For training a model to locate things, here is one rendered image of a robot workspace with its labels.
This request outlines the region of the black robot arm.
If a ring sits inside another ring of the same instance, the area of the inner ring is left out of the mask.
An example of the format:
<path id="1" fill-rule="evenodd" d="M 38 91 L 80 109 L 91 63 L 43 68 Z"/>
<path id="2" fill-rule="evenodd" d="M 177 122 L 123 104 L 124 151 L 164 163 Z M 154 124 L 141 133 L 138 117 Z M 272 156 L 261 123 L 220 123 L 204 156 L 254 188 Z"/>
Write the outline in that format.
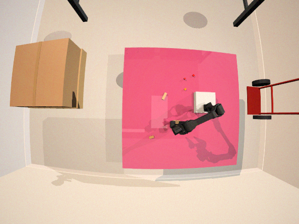
<path id="1" fill-rule="evenodd" d="M 180 134 L 180 135 L 186 135 L 195 129 L 196 126 L 210 120 L 214 119 L 216 117 L 221 117 L 224 113 L 225 110 L 223 109 L 223 106 L 221 103 L 217 103 L 215 105 L 212 105 L 211 102 L 207 103 L 204 105 L 204 111 L 207 111 L 208 114 L 197 118 L 193 120 L 187 120 L 185 122 L 182 122 L 178 126 L 172 128 L 172 131 L 175 135 Z"/>

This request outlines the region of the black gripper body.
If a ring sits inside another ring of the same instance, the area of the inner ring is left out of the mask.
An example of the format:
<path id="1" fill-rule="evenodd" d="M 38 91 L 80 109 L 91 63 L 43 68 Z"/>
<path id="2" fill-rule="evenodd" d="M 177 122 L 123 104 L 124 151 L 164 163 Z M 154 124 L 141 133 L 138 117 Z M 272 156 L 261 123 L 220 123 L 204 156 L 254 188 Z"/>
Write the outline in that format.
<path id="1" fill-rule="evenodd" d="M 181 124 L 182 122 L 183 122 L 183 121 L 179 121 L 179 124 Z M 172 129 L 172 128 L 178 126 L 179 124 L 175 124 L 175 121 L 171 121 L 171 122 L 170 122 L 170 128 Z"/>

